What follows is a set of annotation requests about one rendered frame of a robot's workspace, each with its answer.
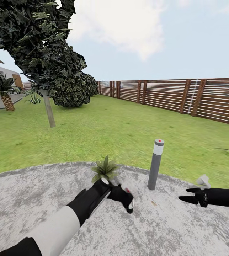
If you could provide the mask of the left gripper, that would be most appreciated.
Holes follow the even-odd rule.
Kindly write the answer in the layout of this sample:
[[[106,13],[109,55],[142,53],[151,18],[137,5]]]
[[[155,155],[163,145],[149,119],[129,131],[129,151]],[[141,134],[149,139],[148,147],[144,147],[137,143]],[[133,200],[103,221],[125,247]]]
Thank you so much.
[[[128,208],[133,198],[131,197],[128,191],[126,192],[122,189],[121,184],[119,184],[116,187],[118,188],[118,195],[114,200],[120,201],[125,208]]]

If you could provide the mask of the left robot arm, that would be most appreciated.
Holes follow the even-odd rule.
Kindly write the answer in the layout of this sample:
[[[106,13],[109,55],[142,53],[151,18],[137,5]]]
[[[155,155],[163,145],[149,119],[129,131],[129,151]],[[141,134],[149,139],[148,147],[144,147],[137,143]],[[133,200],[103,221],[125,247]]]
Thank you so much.
[[[24,235],[13,247],[1,251],[0,256],[59,256],[85,220],[94,214],[105,199],[120,201],[128,208],[133,200],[129,192],[138,198],[138,192],[127,180],[114,186],[112,182],[100,178],[88,191],[80,191],[73,201]]]

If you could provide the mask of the insectifuge atomizer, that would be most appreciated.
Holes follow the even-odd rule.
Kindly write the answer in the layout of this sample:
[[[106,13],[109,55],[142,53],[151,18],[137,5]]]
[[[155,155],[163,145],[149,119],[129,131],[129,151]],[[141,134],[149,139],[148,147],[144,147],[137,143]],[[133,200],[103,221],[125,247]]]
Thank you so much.
[[[134,200],[132,200],[132,202],[130,203],[129,207],[127,208],[127,212],[128,212],[129,214],[132,214],[133,211],[134,211],[133,202],[134,202]]]

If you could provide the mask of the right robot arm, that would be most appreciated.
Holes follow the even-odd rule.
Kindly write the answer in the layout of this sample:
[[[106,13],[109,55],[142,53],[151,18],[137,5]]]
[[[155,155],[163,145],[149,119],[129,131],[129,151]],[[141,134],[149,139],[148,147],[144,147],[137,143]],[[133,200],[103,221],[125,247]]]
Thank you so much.
[[[211,188],[208,183],[209,177],[204,174],[197,179],[198,188],[186,189],[187,192],[193,192],[193,196],[179,196],[182,201],[197,205],[200,203],[202,208],[206,208],[207,205],[218,205],[229,207],[229,189]]]

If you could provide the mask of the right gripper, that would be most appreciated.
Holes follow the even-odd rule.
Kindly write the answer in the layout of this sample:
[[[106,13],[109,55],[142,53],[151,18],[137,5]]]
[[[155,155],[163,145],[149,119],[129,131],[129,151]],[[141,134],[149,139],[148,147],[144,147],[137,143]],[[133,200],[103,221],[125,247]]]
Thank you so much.
[[[224,196],[222,193],[222,188],[210,188],[201,190],[198,188],[189,188],[186,189],[187,192],[193,192],[195,195],[193,196],[179,196],[178,198],[182,201],[192,203],[197,205],[200,203],[202,208],[206,208],[207,205],[218,205],[228,207],[224,200]]]

